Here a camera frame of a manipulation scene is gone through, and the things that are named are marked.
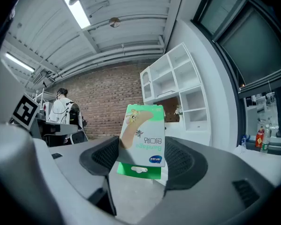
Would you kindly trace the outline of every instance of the fluorescent light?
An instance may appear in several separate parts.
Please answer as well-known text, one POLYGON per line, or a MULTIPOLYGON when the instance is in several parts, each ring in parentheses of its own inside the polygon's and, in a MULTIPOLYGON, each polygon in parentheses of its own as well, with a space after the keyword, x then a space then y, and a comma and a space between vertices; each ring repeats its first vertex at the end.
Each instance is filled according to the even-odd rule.
POLYGON ((10 60, 12 60, 13 62, 15 62, 16 64, 18 64, 18 65, 20 65, 21 67, 23 67, 23 68, 25 68, 25 69, 27 69, 28 71, 30 71, 30 72, 34 72, 34 68, 32 68, 32 67, 29 67, 28 65, 26 65, 25 63, 23 63, 23 62, 21 62, 20 60, 18 60, 17 58, 15 58, 13 55, 11 55, 10 53, 6 53, 5 54, 5 56, 8 58, 8 59, 10 59, 10 60))
POLYGON ((80 1, 75 2, 71 6, 69 5, 69 0, 65 0, 65 2, 68 8, 70 9, 71 13, 73 14, 74 18, 78 22, 79 26, 81 27, 81 29, 88 27, 90 23, 83 11, 80 1))

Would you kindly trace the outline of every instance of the blue logo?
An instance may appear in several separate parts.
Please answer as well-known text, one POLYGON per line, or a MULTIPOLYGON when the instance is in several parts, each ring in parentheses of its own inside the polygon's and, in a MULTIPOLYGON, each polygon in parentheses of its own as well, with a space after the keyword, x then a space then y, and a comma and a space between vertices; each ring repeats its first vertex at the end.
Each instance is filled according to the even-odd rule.
POLYGON ((150 157, 149 162, 151 163, 161 163, 162 157, 159 155, 155 155, 150 157))

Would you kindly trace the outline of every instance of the glass window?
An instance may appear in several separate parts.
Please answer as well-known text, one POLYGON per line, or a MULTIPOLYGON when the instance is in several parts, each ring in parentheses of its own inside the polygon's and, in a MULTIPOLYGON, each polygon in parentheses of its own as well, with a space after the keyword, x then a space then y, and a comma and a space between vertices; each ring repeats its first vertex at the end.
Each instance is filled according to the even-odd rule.
POLYGON ((252 7, 240 15, 219 41, 249 84, 281 69, 281 43, 252 7))
POLYGON ((213 35, 227 17, 237 0, 211 0, 201 24, 213 35))
POLYGON ((260 128, 265 129, 269 125, 272 140, 281 143, 281 87, 271 90, 270 87, 260 94, 246 97, 247 134, 253 140, 260 128))

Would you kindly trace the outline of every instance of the white table surface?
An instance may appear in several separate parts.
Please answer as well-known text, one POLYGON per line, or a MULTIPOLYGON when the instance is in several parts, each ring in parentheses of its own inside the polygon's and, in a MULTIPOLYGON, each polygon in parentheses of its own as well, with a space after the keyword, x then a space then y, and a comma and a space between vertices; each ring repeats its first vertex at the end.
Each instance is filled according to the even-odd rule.
POLYGON ((281 156, 253 150, 245 150, 245 152, 241 153, 241 146, 235 148, 233 153, 253 167, 274 186, 281 184, 281 156))

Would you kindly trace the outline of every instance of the small decoration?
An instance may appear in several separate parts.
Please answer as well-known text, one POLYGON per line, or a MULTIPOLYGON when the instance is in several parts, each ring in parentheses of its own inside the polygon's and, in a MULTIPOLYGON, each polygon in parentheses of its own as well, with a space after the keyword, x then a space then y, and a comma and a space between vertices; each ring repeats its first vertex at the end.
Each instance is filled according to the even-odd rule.
POLYGON ((131 112, 129 112, 129 114, 127 115, 126 114, 126 123, 127 124, 130 124, 130 123, 132 123, 132 122, 135 122, 136 121, 136 118, 137 118, 137 116, 140 114, 140 112, 139 111, 137 111, 137 110, 135 110, 135 109, 132 109, 131 110, 131 112))
POLYGON ((181 105, 177 105, 177 108, 176 108, 176 111, 174 112, 174 114, 182 115, 182 107, 181 107, 181 105))
POLYGON ((140 130, 137 130, 136 133, 135 133, 135 136, 138 136, 139 138, 141 138, 141 135, 143 134, 142 131, 140 130))

